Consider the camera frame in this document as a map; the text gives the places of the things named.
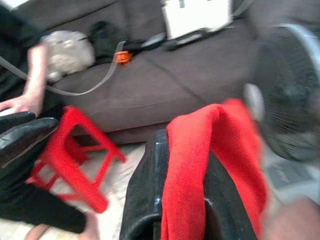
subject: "gray couch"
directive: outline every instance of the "gray couch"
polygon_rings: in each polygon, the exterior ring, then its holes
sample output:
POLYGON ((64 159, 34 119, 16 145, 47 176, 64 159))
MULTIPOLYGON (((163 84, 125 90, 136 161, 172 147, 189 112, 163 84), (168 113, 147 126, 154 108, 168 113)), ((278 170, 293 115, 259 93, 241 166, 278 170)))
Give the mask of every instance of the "gray couch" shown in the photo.
MULTIPOLYGON (((241 2, 235 0, 234 8, 241 2)), ((101 20, 116 23, 134 39, 165 31, 160 0, 30 0, 17 12, 50 31, 87 34, 101 20)), ((63 100, 83 110, 116 143, 146 141, 176 116, 241 97, 257 37, 284 22, 319 26, 320 1, 256 0, 233 28, 173 52, 161 47, 143 52, 94 92, 63 100)), ((55 87, 86 91, 109 66, 69 75, 55 87)))

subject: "orange clip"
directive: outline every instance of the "orange clip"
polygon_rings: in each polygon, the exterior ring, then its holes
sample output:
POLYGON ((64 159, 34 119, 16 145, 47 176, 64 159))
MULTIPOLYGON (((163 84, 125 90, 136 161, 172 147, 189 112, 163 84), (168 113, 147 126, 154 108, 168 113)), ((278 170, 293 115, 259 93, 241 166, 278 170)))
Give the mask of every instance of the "orange clip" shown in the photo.
POLYGON ((122 64, 123 66, 128 66, 129 62, 132 59, 132 54, 128 51, 118 51, 115 53, 116 55, 116 62, 118 64, 122 64))

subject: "red stool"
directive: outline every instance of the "red stool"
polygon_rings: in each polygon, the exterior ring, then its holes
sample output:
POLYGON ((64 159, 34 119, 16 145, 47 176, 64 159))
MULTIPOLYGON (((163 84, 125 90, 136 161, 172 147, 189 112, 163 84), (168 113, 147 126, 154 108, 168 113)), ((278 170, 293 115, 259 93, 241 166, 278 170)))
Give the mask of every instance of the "red stool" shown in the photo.
POLYGON ((75 193, 59 194, 58 197, 64 201, 84 201, 97 213, 102 213, 107 209, 109 202, 99 191, 99 186, 112 160, 118 158, 125 162, 126 157, 81 111, 73 106, 67 106, 64 110, 58 129, 49 139, 27 183, 50 190, 55 181, 62 178, 75 193), (98 142, 98 145, 80 146, 70 135, 75 126, 83 127, 98 142), (86 152, 97 150, 107 150, 107 155, 92 182, 84 175, 79 165, 88 159, 86 152), (46 165, 54 171, 54 176, 47 183, 38 175, 46 165))

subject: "red cloth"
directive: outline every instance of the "red cloth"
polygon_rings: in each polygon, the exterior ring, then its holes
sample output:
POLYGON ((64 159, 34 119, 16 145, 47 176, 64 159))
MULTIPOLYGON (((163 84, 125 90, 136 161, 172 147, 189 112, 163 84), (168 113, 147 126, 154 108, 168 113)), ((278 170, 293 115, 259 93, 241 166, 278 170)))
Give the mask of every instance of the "red cloth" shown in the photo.
POLYGON ((213 150, 235 183, 259 239, 267 198, 259 168, 261 140, 240 100, 208 105, 167 127, 169 166, 162 197, 161 240, 203 240, 204 178, 213 150))

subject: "black bag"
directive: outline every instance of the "black bag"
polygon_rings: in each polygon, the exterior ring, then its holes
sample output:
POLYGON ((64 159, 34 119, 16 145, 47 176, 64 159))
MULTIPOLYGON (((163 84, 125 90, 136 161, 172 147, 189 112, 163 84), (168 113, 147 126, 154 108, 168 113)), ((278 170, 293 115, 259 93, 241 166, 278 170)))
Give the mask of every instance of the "black bag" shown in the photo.
POLYGON ((94 47, 95 65, 111 63, 117 45, 126 41, 122 51, 129 51, 133 56, 142 52, 144 40, 132 40, 129 35, 108 21, 98 21, 93 24, 88 33, 88 39, 94 47))

